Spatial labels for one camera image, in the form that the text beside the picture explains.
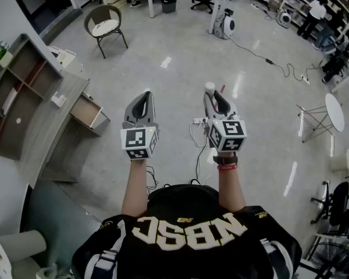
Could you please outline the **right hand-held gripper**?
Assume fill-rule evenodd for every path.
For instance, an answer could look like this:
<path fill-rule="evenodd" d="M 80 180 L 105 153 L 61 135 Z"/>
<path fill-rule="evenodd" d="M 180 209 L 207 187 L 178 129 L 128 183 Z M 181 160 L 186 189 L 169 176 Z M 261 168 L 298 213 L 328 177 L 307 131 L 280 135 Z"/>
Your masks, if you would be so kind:
<path fill-rule="evenodd" d="M 226 99 L 220 91 L 214 92 L 214 100 L 216 105 L 213 96 L 204 93 L 209 146 L 219 153 L 239 152 L 247 139 L 245 122 L 240 119 L 236 105 Z"/>

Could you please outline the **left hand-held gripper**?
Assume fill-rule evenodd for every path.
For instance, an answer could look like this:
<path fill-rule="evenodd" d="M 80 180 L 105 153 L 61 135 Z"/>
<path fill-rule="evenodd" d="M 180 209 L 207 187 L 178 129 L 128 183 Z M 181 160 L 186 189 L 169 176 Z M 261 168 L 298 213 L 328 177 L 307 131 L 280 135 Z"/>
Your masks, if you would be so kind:
<path fill-rule="evenodd" d="M 154 95 L 143 92 L 127 106 L 120 130 L 122 150 L 130 159 L 150 159 L 159 141 Z"/>

